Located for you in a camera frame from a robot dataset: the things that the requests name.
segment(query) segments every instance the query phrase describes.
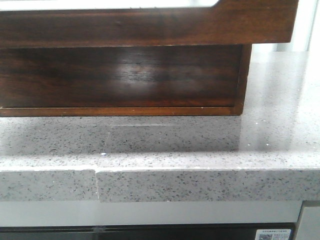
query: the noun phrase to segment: speckled countertop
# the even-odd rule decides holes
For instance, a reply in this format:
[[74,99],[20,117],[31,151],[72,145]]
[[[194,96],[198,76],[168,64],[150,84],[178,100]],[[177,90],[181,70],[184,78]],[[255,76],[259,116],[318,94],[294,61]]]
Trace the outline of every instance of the speckled countertop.
[[252,56],[242,116],[0,118],[0,201],[320,200],[320,77]]

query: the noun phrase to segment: wooden tray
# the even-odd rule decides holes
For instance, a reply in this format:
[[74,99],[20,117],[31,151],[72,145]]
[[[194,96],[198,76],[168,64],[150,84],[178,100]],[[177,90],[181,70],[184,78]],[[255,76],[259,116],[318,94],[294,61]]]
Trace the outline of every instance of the wooden tray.
[[251,44],[290,41],[297,4],[0,12],[0,116],[240,115]]

